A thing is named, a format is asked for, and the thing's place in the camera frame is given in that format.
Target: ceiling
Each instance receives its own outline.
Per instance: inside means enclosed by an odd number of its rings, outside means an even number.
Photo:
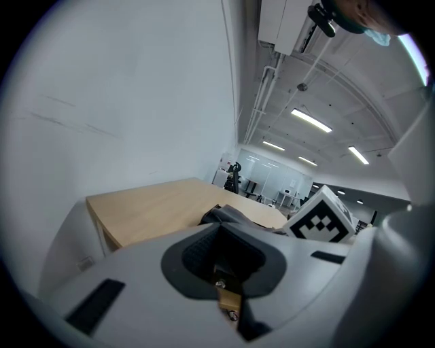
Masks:
[[[323,186],[323,184],[314,183],[319,188],[311,187],[312,192],[317,192]],[[389,214],[397,210],[406,209],[409,201],[403,199],[392,198],[383,196],[382,194],[373,194],[365,191],[352,190],[349,188],[341,188],[340,186],[328,185],[328,187],[338,195],[339,198],[356,203],[358,200],[362,200],[364,206],[373,210],[379,211],[383,214]],[[341,190],[345,194],[339,194],[338,190]]]
[[[348,147],[354,145],[370,162],[379,162],[398,142],[425,105],[423,83],[412,60],[396,37],[383,47],[366,35],[338,30],[314,70],[304,80],[328,38],[316,29],[304,54],[286,56],[279,79],[251,139],[263,140],[291,149],[322,165],[358,169],[362,163],[350,160]],[[274,63],[270,48],[260,48],[257,86],[262,68]],[[296,86],[304,82],[288,108],[277,117]],[[325,133],[290,112],[298,108],[332,128]]]

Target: white wall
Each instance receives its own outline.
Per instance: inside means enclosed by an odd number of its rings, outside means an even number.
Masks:
[[[316,167],[312,166],[311,164],[305,164],[301,160],[297,160],[297,159],[293,159],[293,158],[289,158],[287,156],[284,156],[278,152],[279,150],[276,150],[276,151],[269,150],[269,149],[266,149],[265,147],[262,147],[261,145],[256,146],[256,145],[252,145],[252,144],[249,144],[249,145],[239,144],[237,154],[240,152],[240,149],[255,152],[256,154],[267,157],[271,160],[276,160],[277,162],[280,162],[280,163],[282,163],[290,168],[293,168],[297,171],[300,171],[302,174],[308,175],[310,177],[315,177],[315,175],[317,173]]]
[[[1,106],[1,243],[21,287],[102,257],[85,196],[213,178],[235,146],[228,47],[218,0],[72,1],[40,24]]]
[[[247,91],[250,89],[253,71],[247,67],[253,49],[247,39],[248,14],[245,2],[249,0],[222,0],[224,20],[228,38],[228,53],[232,82],[232,97],[234,105],[234,132],[228,144],[228,152],[234,155],[239,139],[238,118],[246,102]]]
[[[431,100],[388,154],[415,205],[435,201],[434,101]]]
[[[354,202],[346,201],[345,199],[341,199],[345,206],[350,210],[350,212],[357,219],[366,222],[367,224],[372,221],[373,213],[375,212],[373,209],[367,207],[366,205],[361,205]]]
[[[404,184],[386,156],[376,157],[368,165],[360,164],[352,155],[319,165],[314,182],[409,200]]]

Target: black rubber insert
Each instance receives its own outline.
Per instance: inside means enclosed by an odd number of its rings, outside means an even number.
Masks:
[[[314,258],[319,258],[320,260],[333,262],[335,264],[342,264],[346,257],[329,254],[324,251],[315,251],[311,254]]]
[[[74,328],[89,335],[124,288],[120,281],[106,279],[67,318]]]
[[[161,267],[167,281],[189,298],[218,299],[215,267],[226,261],[248,298],[270,294],[287,264],[276,248],[223,222],[212,224],[165,251]]]

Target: pipe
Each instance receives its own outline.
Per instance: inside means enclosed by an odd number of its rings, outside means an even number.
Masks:
[[[260,192],[261,196],[263,195],[263,191],[264,191],[264,188],[266,187],[267,179],[269,178],[270,174],[271,174],[271,170],[269,169],[269,172],[267,173],[266,181],[264,182],[263,188],[261,189],[261,192]]]
[[[245,143],[247,141],[247,138],[249,137],[249,132],[251,131],[252,124],[254,123],[255,116],[257,114],[258,105],[260,104],[260,101],[263,98],[263,94],[264,94],[264,91],[266,89],[268,82],[269,82],[268,69],[267,69],[267,67],[264,67],[262,80],[260,82],[260,85],[258,86],[256,101],[254,102],[254,108],[252,109],[251,117],[249,118],[249,124],[247,125],[247,130],[246,130],[245,139],[244,139]]]
[[[269,70],[273,70],[273,71],[275,71],[277,69],[276,67],[271,67],[270,65],[266,65],[264,68],[269,69]]]
[[[260,123],[261,117],[263,116],[263,114],[265,114],[264,111],[266,110],[267,103],[269,102],[269,99],[270,99],[270,97],[272,95],[273,89],[275,88],[275,84],[277,83],[278,72],[279,72],[279,70],[281,68],[281,64],[283,63],[284,57],[285,56],[282,53],[279,55],[277,66],[275,67],[275,71],[273,73],[273,79],[272,79],[271,85],[269,86],[269,89],[267,91],[266,98],[264,99],[264,102],[263,102],[263,106],[260,109],[261,113],[258,116],[258,118],[257,118],[257,120],[256,120],[256,122],[254,124],[254,127],[252,128],[252,131],[249,134],[249,137],[248,137],[248,140],[247,140],[248,144],[251,141],[252,135],[254,135],[254,132],[257,129],[258,123]]]
[[[317,63],[319,62],[321,56],[323,56],[323,54],[326,51],[326,48],[328,48],[329,44],[332,41],[332,37],[330,37],[327,42],[325,43],[325,46],[322,48],[320,54],[317,56],[317,58],[315,59],[313,65],[311,65],[310,69],[308,70],[308,72],[305,74],[304,78],[302,79],[302,83],[305,82],[305,80],[307,79],[307,77],[309,76],[309,74],[314,70],[315,66],[317,65]],[[278,116],[275,118],[275,121],[273,121],[273,123],[271,124],[271,126],[268,128],[268,130],[265,132],[265,134],[263,135],[266,136],[269,134],[270,129],[273,128],[273,126],[275,125],[275,123],[277,123],[279,117],[281,116],[281,114],[284,112],[285,109],[287,109],[287,106],[292,102],[294,96],[298,93],[298,89],[295,89],[295,91],[293,92],[292,96],[289,98],[288,102],[284,105],[283,109],[279,112]]]

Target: ceiling light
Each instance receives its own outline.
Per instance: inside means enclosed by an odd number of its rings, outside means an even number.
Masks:
[[[277,148],[278,150],[285,151],[285,149],[283,149],[282,147],[279,147],[279,146],[273,145],[273,144],[271,144],[271,143],[268,143],[267,141],[263,141],[263,143],[266,144],[266,145],[269,145],[269,146],[275,147],[275,148]]]
[[[358,150],[355,149],[355,146],[349,146],[349,150],[351,150],[353,154],[355,154],[355,156],[357,156],[361,160],[361,162],[363,162],[364,164],[368,164],[367,159],[365,159],[363,155],[361,155]]]
[[[307,160],[306,158],[303,158],[303,157],[300,157],[300,156],[299,156],[299,158],[301,160],[304,160],[305,162],[308,162],[309,164],[312,164],[313,166],[317,166],[317,164],[315,164],[314,162],[311,162],[310,160]]]
[[[427,64],[413,38],[409,34],[405,34],[399,36],[399,40],[402,42],[402,45],[405,47],[405,50],[408,52],[411,60],[417,68],[421,81],[423,81],[423,85],[427,86],[429,77]]]
[[[310,122],[316,127],[319,127],[323,131],[329,133],[332,132],[332,129],[326,126],[325,124],[317,121],[315,118],[312,118],[311,116],[307,115],[305,112],[301,112],[300,110],[293,109],[292,115],[298,116],[299,118],[302,118],[303,120]]]

